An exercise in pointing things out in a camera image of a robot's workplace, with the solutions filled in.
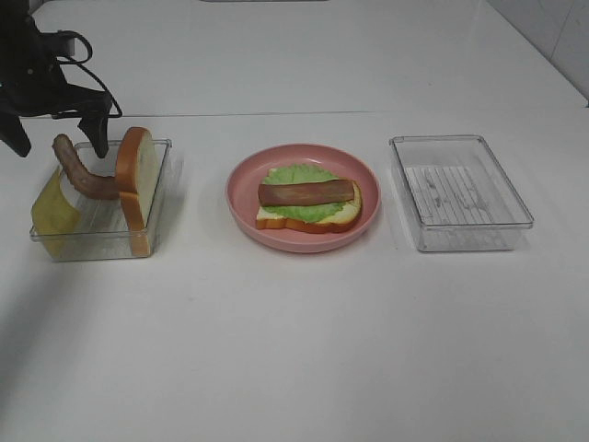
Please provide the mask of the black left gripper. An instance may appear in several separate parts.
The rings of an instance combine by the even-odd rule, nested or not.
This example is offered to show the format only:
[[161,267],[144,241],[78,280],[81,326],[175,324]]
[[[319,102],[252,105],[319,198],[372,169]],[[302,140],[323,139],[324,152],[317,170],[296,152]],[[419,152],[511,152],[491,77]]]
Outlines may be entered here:
[[93,55],[91,44],[76,33],[75,54],[55,56],[41,40],[42,31],[29,12],[29,2],[1,3],[1,110],[8,113],[0,114],[0,134],[20,157],[29,154],[31,143],[18,116],[80,118],[78,128],[96,155],[104,158],[109,152],[112,95],[101,80],[97,80],[99,90],[69,83],[62,69],[64,65],[77,66],[98,79],[85,68]]

